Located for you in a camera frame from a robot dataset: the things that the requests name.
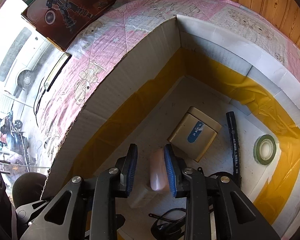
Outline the pink stapler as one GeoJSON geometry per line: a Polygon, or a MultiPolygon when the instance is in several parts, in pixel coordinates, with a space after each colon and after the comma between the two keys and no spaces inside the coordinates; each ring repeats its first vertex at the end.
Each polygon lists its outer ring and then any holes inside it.
{"type": "Polygon", "coordinates": [[[149,158],[150,186],[153,191],[169,191],[169,184],[164,159],[164,149],[154,151],[149,158]]]}

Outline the gold tea tin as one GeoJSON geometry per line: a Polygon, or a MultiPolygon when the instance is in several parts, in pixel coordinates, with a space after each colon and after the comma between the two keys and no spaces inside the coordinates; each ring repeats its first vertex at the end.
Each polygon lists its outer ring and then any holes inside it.
{"type": "Polygon", "coordinates": [[[199,162],[221,127],[213,118],[191,106],[168,137],[168,141],[189,158],[199,162]]]}

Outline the black marker pen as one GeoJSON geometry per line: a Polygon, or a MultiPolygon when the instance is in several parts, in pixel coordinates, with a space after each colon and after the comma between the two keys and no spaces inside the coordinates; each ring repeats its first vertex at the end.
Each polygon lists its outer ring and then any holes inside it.
{"type": "Polygon", "coordinates": [[[240,146],[237,131],[237,122],[235,118],[235,113],[233,111],[226,113],[226,120],[228,123],[230,143],[232,150],[232,160],[233,160],[233,181],[236,185],[241,188],[242,177],[241,177],[241,155],[240,146]]]}

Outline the black sunglasses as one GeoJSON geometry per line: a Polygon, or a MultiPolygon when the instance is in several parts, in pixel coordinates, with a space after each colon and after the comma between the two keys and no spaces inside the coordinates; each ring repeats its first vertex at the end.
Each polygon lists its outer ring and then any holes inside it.
{"type": "MultiPolygon", "coordinates": [[[[221,176],[229,177],[241,189],[242,178],[239,177],[239,179],[237,179],[233,174],[230,174],[229,172],[225,172],[225,171],[216,172],[207,176],[207,178],[212,178],[212,177],[217,178],[221,176]]],[[[212,206],[212,200],[213,200],[212,190],[207,190],[207,201],[209,204],[209,213],[213,212],[213,207],[210,207],[212,206]]],[[[156,219],[153,225],[151,226],[151,234],[155,239],[181,239],[181,237],[185,235],[185,229],[183,230],[183,227],[186,224],[186,215],[177,219],[169,219],[166,217],[169,213],[174,211],[181,211],[186,213],[185,208],[177,207],[166,211],[164,214],[160,216],[153,213],[148,214],[149,217],[156,219]]]]}

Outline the green tape roll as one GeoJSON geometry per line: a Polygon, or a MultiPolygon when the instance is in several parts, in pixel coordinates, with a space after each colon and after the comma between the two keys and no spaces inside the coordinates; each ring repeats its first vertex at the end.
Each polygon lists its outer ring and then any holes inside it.
{"type": "Polygon", "coordinates": [[[269,134],[264,134],[255,141],[253,148],[254,159],[258,164],[269,165],[276,155],[276,142],[269,134]]]}

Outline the white cardboard box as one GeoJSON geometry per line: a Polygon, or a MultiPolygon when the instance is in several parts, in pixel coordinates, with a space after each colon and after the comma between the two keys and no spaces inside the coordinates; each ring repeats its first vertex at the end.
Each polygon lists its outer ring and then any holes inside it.
{"type": "Polygon", "coordinates": [[[129,144],[139,148],[134,191],[149,182],[150,155],[164,146],[193,106],[222,127],[199,161],[206,173],[231,171],[225,114],[238,124],[242,190],[279,236],[300,225],[300,111],[284,91],[237,52],[206,37],[207,25],[179,15],[161,23],[130,50],[84,103],[54,154],[44,197],[75,175],[92,177],[113,165],[129,144]],[[276,155],[253,155],[269,134],[276,155]]]}

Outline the pink cartoon quilt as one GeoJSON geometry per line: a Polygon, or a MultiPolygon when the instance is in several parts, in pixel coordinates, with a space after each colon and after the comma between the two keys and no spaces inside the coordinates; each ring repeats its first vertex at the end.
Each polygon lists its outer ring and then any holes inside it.
{"type": "Polygon", "coordinates": [[[209,40],[253,63],[300,111],[300,43],[286,31],[287,25],[300,26],[300,9],[294,0],[285,4],[277,27],[232,0],[117,0],[77,35],[68,49],[71,60],[39,103],[46,152],[58,152],[84,103],[118,62],[154,28],[179,15],[203,21],[209,40]]]}

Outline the robot toy box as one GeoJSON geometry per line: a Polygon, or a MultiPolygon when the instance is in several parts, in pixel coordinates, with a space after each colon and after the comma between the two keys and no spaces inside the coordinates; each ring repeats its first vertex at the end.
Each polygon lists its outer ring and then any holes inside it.
{"type": "Polygon", "coordinates": [[[101,17],[116,0],[34,0],[22,13],[35,30],[61,51],[101,17]]]}

